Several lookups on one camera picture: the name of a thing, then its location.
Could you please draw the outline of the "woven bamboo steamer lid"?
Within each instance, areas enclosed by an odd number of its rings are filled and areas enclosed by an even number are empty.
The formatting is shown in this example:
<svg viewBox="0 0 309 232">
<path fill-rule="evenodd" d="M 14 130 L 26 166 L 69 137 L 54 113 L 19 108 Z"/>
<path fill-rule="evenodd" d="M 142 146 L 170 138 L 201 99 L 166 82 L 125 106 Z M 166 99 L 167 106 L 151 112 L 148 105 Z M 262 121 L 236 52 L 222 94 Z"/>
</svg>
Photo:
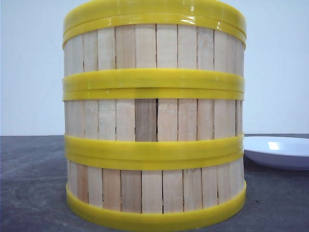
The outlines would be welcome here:
<svg viewBox="0 0 309 232">
<path fill-rule="evenodd" d="M 179 15 L 214 19 L 246 33 L 246 20 L 236 8 L 218 0 L 92 0 L 70 11 L 63 32 L 89 21 L 125 15 Z"/>
</svg>

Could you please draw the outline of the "white plate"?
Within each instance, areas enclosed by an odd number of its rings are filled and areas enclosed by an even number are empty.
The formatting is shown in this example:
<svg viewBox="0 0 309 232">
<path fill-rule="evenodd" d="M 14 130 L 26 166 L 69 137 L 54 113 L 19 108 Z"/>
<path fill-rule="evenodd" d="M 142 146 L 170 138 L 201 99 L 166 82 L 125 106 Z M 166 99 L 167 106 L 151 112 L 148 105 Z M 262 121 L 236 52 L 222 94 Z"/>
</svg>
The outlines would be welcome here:
<svg viewBox="0 0 309 232">
<path fill-rule="evenodd" d="M 250 136 L 244 138 L 245 155 L 257 164 L 286 170 L 309 169 L 307 138 Z"/>
</svg>

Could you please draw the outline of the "bamboo steamer basket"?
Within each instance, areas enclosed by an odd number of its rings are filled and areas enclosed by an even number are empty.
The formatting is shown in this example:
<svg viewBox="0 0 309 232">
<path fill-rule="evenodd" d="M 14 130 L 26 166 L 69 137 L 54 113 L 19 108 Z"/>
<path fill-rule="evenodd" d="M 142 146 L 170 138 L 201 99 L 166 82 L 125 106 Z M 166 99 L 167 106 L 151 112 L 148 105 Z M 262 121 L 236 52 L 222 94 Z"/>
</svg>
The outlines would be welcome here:
<svg viewBox="0 0 309 232">
<path fill-rule="evenodd" d="M 86 166 L 176 170 L 243 156 L 235 100 L 65 101 L 65 156 Z"/>
<path fill-rule="evenodd" d="M 243 158 L 188 170 L 126 171 L 68 162 L 66 197 L 79 217 L 135 232 L 172 232 L 222 222 L 245 204 Z"/>
<path fill-rule="evenodd" d="M 70 12 L 64 21 L 69 99 L 241 99 L 241 17 Z"/>
</svg>

